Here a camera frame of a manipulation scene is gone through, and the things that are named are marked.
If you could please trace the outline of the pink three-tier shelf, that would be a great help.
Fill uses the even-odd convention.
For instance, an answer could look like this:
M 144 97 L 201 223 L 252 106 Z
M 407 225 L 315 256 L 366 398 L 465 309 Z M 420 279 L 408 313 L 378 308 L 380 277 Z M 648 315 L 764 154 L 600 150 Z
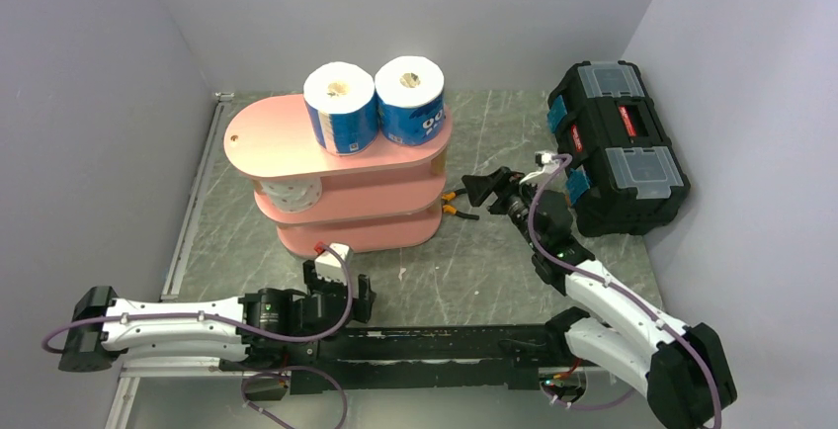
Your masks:
M 280 241 L 312 258 L 333 242 L 356 252 L 411 247 L 428 241 L 442 221 L 446 151 L 453 122 L 432 140 L 404 146 L 383 135 L 363 151 L 337 156 L 316 141 L 300 94 L 259 100 L 241 110 L 223 138 L 227 160 L 254 184 L 254 200 Z M 317 179 L 321 193 L 310 208 L 286 212 L 270 186 Z

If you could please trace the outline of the blue roll front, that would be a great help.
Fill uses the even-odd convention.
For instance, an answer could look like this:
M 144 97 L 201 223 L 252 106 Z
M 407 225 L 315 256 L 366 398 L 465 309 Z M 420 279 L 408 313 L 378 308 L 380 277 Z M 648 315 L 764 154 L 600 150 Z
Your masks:
M 445 120 L 442 69 L 424 56 L 403 55 L 374 77 L 381 131 L 391 142 L 418 146 L 441 131 Z

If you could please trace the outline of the blue roll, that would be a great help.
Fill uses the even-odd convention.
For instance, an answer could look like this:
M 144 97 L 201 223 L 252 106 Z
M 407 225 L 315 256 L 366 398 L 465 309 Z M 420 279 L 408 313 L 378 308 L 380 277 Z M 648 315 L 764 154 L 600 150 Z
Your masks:
M 375 82 L 363 68 L 343 61 L 321 65 L 305 79 L 303 101 L 315 138 L 327 152 L 356 154 L 376 140 Z
M 418 146 L 441 131 L 445 120 L 442 69 L 424 56 L 403 55 L 374 77 L 381 131 L 391 142 Z

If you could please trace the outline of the floral paper roll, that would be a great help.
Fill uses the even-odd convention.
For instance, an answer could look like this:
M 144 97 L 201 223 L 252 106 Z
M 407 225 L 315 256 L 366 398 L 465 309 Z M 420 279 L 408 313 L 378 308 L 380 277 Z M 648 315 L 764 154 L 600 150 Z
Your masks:
M 320 178 L 261 181 L 261 190 L 279 211 L 304 212 L 317 204 L 322 195 Z

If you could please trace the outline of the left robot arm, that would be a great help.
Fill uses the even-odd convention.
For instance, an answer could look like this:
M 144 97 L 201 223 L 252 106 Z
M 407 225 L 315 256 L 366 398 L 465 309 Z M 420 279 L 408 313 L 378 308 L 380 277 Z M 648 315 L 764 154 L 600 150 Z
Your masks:
M 118 358 L 209 357 L 269 370 L 347 322 L 371 319 L 377 295 L 368 276 L 348 285 L 326 278 L 308 260 L 303 277 L 304 291 L 263 288 L 200 302 L 128 300 L 110 286 L 93 287 L 62 330 L 58 367 L 92 373 Z

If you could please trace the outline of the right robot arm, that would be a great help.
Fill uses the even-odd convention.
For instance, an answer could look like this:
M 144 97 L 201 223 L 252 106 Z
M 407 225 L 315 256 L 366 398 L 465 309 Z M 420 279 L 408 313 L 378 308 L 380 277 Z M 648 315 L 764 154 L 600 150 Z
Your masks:
M 465 175 L 470 204 L 492 203 L 533 251 L 540 279 L 576 305 L 545 324 L 545 353 L 558 365 L 593 363 L 643 396 L 666 428 L 718 428 L 737 398 L 718 334 L 650 304 L 575 238 L 564 196 L 506 167 Z

